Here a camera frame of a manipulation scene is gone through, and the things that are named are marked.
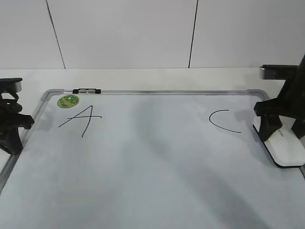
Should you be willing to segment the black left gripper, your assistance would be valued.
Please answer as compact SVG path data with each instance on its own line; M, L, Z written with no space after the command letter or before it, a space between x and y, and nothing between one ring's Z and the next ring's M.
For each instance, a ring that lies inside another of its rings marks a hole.
M13 99L3 99L2 94L9 93ZM21 114L22 106L18 95L12 90L0 91L0 148L8 154L20 154L23 146L18 127L31 129L35 121L31 115Z

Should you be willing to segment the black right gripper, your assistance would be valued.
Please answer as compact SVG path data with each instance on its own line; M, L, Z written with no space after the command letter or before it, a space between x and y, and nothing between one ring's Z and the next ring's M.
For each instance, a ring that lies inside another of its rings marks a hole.
M257 102L256 116L261 116L259 137L267 141L283 124L280 116L295 118L291 130L298 139L305 136L305 60L302 59L294 77L286 79L280 93L274 99Z

